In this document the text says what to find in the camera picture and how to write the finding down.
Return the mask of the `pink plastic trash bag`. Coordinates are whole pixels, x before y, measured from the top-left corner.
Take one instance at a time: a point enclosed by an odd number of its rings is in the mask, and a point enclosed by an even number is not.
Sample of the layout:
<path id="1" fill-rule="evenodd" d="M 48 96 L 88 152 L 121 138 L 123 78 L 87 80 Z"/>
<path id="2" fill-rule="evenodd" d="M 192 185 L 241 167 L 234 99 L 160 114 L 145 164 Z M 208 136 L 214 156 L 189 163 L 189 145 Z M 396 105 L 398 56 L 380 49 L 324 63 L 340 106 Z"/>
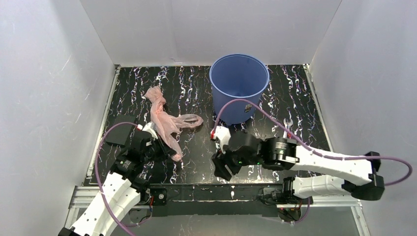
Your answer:
<path id="1" fill-rule="evenodd" d="M 173 161 L 180 161 L 183 158 L 182 149 L 173 133 L 179 134 L 182 129 L 194 129 L 203 124 L 203 119 L 196 114 L 184 114 L 174 117 L 164 110 L 166 99 L 160 87 L 151 87 L 145 93 L 145 98 L 151 102 L 150 120 L 156 126 L 156 132 L 164 143 L 176 153 L 171 156 Z"/>

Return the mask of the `blue plastic trash bin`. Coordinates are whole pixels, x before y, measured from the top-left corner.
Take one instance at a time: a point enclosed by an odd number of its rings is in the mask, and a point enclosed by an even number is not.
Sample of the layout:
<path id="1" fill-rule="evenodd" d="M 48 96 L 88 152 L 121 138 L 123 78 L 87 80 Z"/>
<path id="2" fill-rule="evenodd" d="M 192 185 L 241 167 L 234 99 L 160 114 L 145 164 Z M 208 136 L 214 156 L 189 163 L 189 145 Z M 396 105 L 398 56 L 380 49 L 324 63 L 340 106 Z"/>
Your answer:
<path id="1" fill-rule="evenodd" d="M 265 64 L 252 56 L 231 54 L 214 62 L 209 79 L 213 109 L 218 115 L 226 103 L 237 98 L 259 104 L 269 85 L 269 71 Z"/>

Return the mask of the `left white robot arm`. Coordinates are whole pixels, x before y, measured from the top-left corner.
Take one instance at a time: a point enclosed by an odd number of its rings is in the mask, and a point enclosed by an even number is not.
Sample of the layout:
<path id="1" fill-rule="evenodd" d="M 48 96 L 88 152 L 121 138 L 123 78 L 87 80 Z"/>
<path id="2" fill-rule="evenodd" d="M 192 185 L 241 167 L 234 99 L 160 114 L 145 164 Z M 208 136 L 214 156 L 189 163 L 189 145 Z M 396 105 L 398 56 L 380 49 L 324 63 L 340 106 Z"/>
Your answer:
<path id="1" fill-rule="evenodd" d="M 151 128 L 136 131 L 110 168 L 99 192 L 84 213 L 60 236 L 109 236 L 134 206 L 144 205 L 152 215 L 153 206 L 164 205 L 167 190 L 152 189 L 140 178 L 148 162 L 166 160 L 175 154 Z"/>

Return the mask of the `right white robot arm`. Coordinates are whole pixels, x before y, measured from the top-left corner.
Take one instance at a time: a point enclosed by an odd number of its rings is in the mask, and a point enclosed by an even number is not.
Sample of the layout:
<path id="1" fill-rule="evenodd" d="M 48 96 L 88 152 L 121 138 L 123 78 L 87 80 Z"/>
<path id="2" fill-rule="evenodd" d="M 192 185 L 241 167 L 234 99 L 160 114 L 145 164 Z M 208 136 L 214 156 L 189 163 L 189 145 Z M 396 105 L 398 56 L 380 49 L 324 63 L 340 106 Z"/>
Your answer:
<path id="1" fill-rule="evenodd" d="M 343 154 L 335 159 L 325 158 L 332 152 L 319 150 L 288 138 L 258 139 L 255 136 L 219 127 L 210 135 L 218 144 L 218 151 L 212 156 L 214 175 L 230 181 L 243 166 L 260 165 L 272 171 L 310 171 L 315 177 L 288 177 L 283 189 L 277 195 L 282 199 L 308 199 L 312 196 L 344 195 L 377 201 L 385 190 L 384 178 L 377 174 L 380 160 L 373 159 L 373 153 L 365 159 L 348 160 Z"/>

